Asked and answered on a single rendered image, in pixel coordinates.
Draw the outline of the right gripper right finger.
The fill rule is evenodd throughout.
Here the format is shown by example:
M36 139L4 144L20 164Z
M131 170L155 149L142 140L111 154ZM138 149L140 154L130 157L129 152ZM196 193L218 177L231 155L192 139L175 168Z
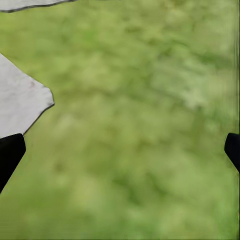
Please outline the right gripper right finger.
M224 151L240 173L240 134L230 132L227 135Z

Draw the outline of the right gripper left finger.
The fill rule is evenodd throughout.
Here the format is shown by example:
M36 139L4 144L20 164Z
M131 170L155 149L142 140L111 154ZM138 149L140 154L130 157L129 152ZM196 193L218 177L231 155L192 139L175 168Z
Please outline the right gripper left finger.
M0 138L0 193L26 152L21 133Z

